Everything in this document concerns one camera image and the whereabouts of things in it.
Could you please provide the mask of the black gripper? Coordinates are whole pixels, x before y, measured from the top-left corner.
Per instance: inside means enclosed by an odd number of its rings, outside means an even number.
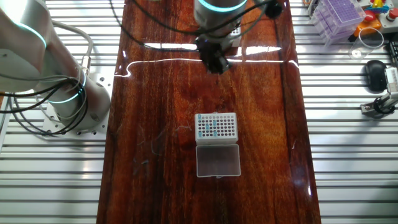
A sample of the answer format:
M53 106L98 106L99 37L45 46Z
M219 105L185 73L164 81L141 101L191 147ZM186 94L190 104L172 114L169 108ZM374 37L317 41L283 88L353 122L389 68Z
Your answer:
M199 36L194 41L200 59L206 66L209 73L224 73L229 70L229 61L226 58L226 51L231 48L232 41L225 38L213 42L204 36Z

